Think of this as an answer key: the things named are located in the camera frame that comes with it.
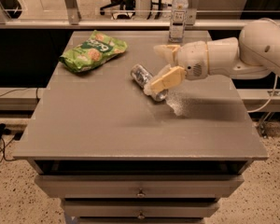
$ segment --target snack bag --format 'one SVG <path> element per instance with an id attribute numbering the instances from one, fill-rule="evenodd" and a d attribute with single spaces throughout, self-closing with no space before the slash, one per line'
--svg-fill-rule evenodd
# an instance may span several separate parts
<path id="1" fill-rule="evenodd" d="M 93 31 L 87 41 L 64 52 L 59 61 L 73 73 L 84 72 L 106 63 L 127 47 L 122 40 Z"/>

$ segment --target gray tabletop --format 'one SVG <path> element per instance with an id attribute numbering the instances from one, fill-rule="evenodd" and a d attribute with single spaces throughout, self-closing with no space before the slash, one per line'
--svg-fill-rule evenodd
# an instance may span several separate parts
<path id="1" fill-rule="evenodd" d="M 168 32 L 112 31 L 127 51 L 100 68 L 73 75 L 58 64 L 14 156 L 36 160 L 264 160 L 259 140 L 232 81 L 223 76 L 184 81 L 155 103 L 133 82 L 144 65 L 153 74 L 166 62 L 153 46 Z M 74 32 L 67 49 L 91 32 Z M 185 42 L 207 40 L 186 32 Z"/>

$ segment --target speckled floor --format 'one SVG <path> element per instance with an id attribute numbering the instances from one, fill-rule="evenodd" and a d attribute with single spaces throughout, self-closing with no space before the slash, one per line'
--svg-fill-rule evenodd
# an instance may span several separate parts
<path id="1" fill-rule="evenodd" d="M 11 135 L 23 130 L 28 119 L 0 120 Z M 280 223 L 280 115 L 267 124 L 268 139 L 262 139 L 270 158 L 256 161 L 245 171 L 244 184 L 228 199 L 221 199 L 221 207 L 207 224 L 279 224 Z M 16 145 L 7 147 L 7 159 L 12 158 Z M 34 183 L 35 170 L 26 161 L 0 163 L 0 224 L 65 223 L 60 200 L 50 199 Z"/>

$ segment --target wooden drawer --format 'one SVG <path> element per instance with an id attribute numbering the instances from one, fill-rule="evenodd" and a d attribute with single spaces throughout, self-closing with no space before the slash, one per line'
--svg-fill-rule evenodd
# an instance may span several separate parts
<path id="1" fill-rule="evenodd" d="M 218 210 L 218 203 L 179 200 L 63 200 L 64 212 L 70 217 L 151 217 L 189 218 L 210 217 Z"/>
<path id="2" fill-rule="evenodd" d="M 241 175 L 39 175 L 35 182 L 53 198 L 220 198 L 230 196 L 244 179 Z"/>
<path id="3" fill-rule="evenodd" d="M 204 224 L 202 218 L 79 218 L 79 224 Z"/>

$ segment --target white cable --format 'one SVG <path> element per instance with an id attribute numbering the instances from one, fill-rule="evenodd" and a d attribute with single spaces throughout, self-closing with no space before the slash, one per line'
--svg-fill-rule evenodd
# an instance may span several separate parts
<path id="1" fill-rule="evenodd" d="M 265 106 L 267 106 L 269 104 L 269 102 L 272 100 L 273 98 L 273 95 L 274 95 L 274 92 L 276 90 L 276 87 L 277 87 L 277 80 L 278 80 L 278 75 L 275 75 L 274 76 L 274 84 L 273 84 L 273 91 L 271 93 L 271 96 L 269 98 L 269 100 L 261 107 L 257 108 L 257 109 L 254 109 L 254 110 L 248 110 L 248 113 L 255 113 L 255 112 L 259 112 L 261 109 L 263 109 Z"/>

